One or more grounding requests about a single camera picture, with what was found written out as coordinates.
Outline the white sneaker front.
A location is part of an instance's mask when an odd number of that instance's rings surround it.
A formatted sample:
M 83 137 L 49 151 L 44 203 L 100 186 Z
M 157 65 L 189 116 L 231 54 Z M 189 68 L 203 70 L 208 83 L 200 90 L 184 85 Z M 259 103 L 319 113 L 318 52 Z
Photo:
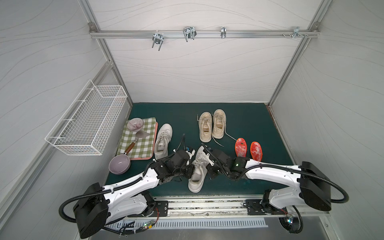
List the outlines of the white sneaker front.
M 188 187 L 192 193 L 198 193 L 203 187 L 208 172 L 207 166 L 213 166 L 214 163 L 210 160 L 210 154 L 205 150 L 204 146 L 201 146 L 198 149 L 192 164 L 195 168 L 189 179 Z

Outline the white sneaker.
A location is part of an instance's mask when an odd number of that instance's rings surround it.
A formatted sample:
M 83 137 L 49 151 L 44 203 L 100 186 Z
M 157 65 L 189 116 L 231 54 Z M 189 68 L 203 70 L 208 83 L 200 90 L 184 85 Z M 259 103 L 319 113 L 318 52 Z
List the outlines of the white sneaker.
M 204 146 L 201 146 L 198 149 L 192 164 L 195 168 L 189 179 L 188 187 L 192 193 L 198 193 L 203 187 L 208 172 L 207 166 L 213 166 L 214 163 L 210 160 L 210 154 L 205 150 Z
M 168 156 L 168 146 L 173 136 L 173 129 L 170 124 L 164 124 L 160 128 L 155 142 L 155 159 L 160 160 Z

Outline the red orange insole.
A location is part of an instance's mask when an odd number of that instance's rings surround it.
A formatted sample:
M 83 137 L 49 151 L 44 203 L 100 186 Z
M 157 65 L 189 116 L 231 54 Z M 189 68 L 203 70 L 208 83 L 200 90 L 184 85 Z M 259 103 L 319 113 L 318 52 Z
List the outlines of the red orange insole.
M 245 158 L 247 155 L 247 143 L 243 138 L 238 138 L 235 143 L 235 153 L 237 157 Z

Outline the beige lace sneaker with laces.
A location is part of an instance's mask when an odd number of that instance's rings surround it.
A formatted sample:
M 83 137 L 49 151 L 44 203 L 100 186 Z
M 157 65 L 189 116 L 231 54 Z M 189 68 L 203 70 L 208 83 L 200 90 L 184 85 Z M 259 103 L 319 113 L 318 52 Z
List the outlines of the beige lace sneaker with laces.
M 213 130 L 212 130 L 212 137 L 214 139 L 222 139 L 224 135 L 230 137 L 232 140 L 236 141 L 234 137 L 229 135 L 227 133 L 227 116 L 226 113 L 221 110 L 217 109 L 213 113 Z

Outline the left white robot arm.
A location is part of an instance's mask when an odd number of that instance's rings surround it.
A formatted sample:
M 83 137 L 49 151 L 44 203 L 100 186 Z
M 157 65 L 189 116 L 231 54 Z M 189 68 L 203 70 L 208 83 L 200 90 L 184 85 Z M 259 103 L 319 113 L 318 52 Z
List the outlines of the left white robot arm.
M 190 178 L 194 165 L 194 149 L 178 150 L 168 157 L 151 161 L 145 170 L 116 184 L 100 186 L 95 183 L 85 193 L 64 201 L 60 217 L 77 224 L 81 239 L 93 236 L 108 224 L 130 215 L 148 216 L 156 202 L 148 192 L 174 177 Z

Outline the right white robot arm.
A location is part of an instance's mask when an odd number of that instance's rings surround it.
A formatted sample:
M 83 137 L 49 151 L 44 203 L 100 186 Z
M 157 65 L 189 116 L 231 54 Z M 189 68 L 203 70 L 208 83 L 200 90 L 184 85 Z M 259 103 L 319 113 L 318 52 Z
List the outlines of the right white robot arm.
M 284 166 L 261 163 L 245 157 L 232 158 L 222 151 L 207 147 L 204 147 L 203 152 L 208 156 L 208 172 L 213 177 L 223 174 L 232 181 L 262 180 L 283 185 L 282 189 L 264 192 L 259 206 L 266 214 L 297 205 L 329 212 L 332 204 L 344 204 L 350 199 L 343 188 L 330 181 L 310 162 Z

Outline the metal U-bolt hook left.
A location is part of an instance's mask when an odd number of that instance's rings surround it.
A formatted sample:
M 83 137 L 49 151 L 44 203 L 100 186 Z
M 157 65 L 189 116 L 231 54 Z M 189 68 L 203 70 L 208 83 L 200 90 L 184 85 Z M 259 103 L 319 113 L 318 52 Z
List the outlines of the metal U-bolt hook left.
M 152 40 L 153 40 L 152 48 L 154 48 L 155 45 L 158 45 L 158 46 L 159 46 L 159 47 L 158 47 L 158 51 L 160 51 L 160 50 L 161 50 L 161 47 L 162 47 L 162 44 L 163 44 L 163 42 L 164 42 L 164 37 L 163 37 L 163 35 L 161 35 L 161 34 L 159 34 L 159 33 L 155 33 L 155 34 L 153 35 Z

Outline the metal u-bolt hook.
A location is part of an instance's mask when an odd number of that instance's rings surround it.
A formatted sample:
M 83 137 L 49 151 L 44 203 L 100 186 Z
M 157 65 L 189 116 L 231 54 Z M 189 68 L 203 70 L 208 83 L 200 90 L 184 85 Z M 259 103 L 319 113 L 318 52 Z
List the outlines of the metal u-bolt hook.
M 155 33 L 155 34 L 153 35 L 152 40 L 153 40 L 152 48 L 154 48 L 155 45 L 158 45 L 158 46 L 159 46 L 159 47 L 158 47 L 158 51 L 160 51 L 160 50 L 161 50 L 161 47 L 162 47 L 162 44 L 163 44 L 163 42 L 164 42 L 164 37 L 163 37 L 163 35 L 161 35 L 161 34 L 159 34 L 159 33 Z
M 189 39 L 194 40 L 197 32 L 195 27 L 186 27 L 183 29 L 183 34 L 185 37 L 186 42 L 189 41 Z

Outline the metal U-bolt hook middle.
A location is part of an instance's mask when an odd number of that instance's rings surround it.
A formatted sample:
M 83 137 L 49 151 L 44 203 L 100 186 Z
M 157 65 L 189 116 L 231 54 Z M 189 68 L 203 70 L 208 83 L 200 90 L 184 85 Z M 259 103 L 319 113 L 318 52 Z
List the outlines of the metal U-bolt hook middle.
M 183 34 L 185 37 L 186 42 L 189 41 L 189 39 L 194 40 L 197 32 L 195 27 L 186 27 L 183 29 Z

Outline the metal clip hook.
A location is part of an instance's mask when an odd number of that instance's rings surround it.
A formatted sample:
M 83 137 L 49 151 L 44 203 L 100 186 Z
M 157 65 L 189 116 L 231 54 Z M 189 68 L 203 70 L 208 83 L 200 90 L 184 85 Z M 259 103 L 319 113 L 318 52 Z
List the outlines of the metal clip hook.
M 227 35 L 226 27 L 221 27 L 221 39 L 225 39 Z

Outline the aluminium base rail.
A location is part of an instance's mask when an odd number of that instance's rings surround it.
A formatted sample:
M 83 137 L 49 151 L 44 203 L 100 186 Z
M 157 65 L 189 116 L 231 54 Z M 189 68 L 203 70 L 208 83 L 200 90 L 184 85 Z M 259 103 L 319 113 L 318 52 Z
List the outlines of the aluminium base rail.
M 165 219 L 224 219 L 251 217 L 282 217 L 284 215 L 256 215 L 247 214 L 243 206 L 245 200 L 261 200 L 262 195 L 222 195 L 222 196 L 162 196 L 152 197 L 152 201 L 168 201 L 168 215 Z M 117 206 L 109 204 L 107 220 L 111 223 L 117 219 L 128 219 L 129 215 L 141 214 L 151 202 L 142 195 L 124 200 Z M 153 217 L 133 217 L 138 219 Z

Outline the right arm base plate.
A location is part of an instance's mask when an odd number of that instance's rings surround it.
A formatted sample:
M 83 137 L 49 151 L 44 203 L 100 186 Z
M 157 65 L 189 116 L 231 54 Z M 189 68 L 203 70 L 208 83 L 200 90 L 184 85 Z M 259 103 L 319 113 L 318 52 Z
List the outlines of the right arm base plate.
M 286 215 L 287 208 L 278 209 L 273 207 L 267 200 L 249 199 L 245 200 L 243 206 L 250 216 L 256 215 Z

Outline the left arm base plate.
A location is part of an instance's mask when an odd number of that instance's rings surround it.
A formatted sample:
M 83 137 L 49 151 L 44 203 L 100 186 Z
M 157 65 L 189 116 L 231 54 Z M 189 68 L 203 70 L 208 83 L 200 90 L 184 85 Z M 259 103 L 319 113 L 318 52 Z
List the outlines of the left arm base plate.
M 136 215 L 129 215 L 128 218 L 133 217 L 166 217 L 168 215 L 168 201 L 154 201 L 151 202 L 147 208 L 141 213 Z

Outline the metal bracket hook right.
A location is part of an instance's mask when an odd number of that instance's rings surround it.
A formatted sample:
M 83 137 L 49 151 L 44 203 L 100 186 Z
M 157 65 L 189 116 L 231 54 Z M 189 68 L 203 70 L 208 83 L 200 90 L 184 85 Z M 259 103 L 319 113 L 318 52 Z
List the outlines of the metal bracket hook right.
M 291 38 L 291 39 L 295 39 L 295 38 L 302 38 L 302 39 L 304 39 L 304 38 L 308 38 L 309 37 L 308 34 L 305 34 L 305 33 L 303 34 L 299 27 L 296 27 L 290 34 L 288 34 L 288 35 L 282 34 L 282 36 L 284 38 Z

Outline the metal crossbar rail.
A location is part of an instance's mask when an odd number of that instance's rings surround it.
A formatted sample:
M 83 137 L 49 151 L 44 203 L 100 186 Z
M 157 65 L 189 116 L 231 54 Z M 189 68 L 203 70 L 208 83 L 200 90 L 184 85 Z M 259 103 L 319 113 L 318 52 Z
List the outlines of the metal crossbar rail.
M 225 39 L 259 39 L 259 38 L 284 38 L 293 30 L 229 30 Z M 221 39 L 221 30 L 196 30 L 195 39 Z M 321 32 L 301 30 L 308 34 L 309 38 L 318 37 Z M 183 39 L 182 30 L 158 30 L 158 31 L 95 31 L 90 32 L 93 39 L 152 39 L 155 33 L 163 35 L 164 39 Z

